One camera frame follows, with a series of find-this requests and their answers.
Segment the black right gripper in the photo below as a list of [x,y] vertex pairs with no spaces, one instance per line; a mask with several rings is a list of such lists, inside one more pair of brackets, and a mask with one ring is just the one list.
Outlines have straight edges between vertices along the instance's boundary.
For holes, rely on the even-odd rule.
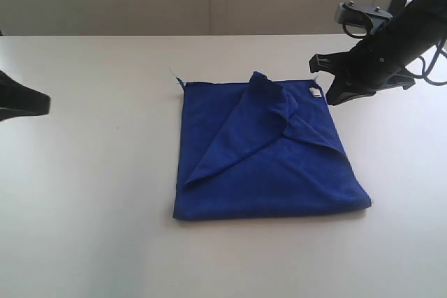
[[446,35],[446,12],[402,11],[382,30],[348,52],[315,54],[310,73],[335,76],[326,93],[328,105],[340,105],[376,94],[392,75],[430,49]]

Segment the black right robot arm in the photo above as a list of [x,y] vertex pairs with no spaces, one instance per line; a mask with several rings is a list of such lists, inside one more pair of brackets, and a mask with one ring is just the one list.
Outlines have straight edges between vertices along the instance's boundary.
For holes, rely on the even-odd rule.
[[334,75],[325,97],[330,105],[373,96],[384,89],[409,89],[416,80],[440,87],[429,78],[439,56],[445,56],[446,0],[412,0],[392,15],[380,8],[339,4],[335,20],[342,27],[366,31],[347,52],[315,54],[312,73]]

